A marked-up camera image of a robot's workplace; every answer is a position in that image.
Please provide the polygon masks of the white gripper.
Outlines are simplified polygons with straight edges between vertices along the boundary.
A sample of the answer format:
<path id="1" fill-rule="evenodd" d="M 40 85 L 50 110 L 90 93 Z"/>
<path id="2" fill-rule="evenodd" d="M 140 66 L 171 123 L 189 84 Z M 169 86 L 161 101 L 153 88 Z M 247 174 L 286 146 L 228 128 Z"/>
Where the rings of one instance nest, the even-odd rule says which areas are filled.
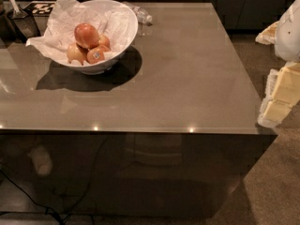
<path id="1" fill-rule="evenodd" d="M 255 41 L 275 43 L 276 56 L 287 61 L 280 70 L 270 70 L 258 116 L 260 126 L 274 128 L 300 101 L 300 63 L 294 63 L 300 61 L 300 0 L 294 0 L 279 21 L 265 28 Z"/>

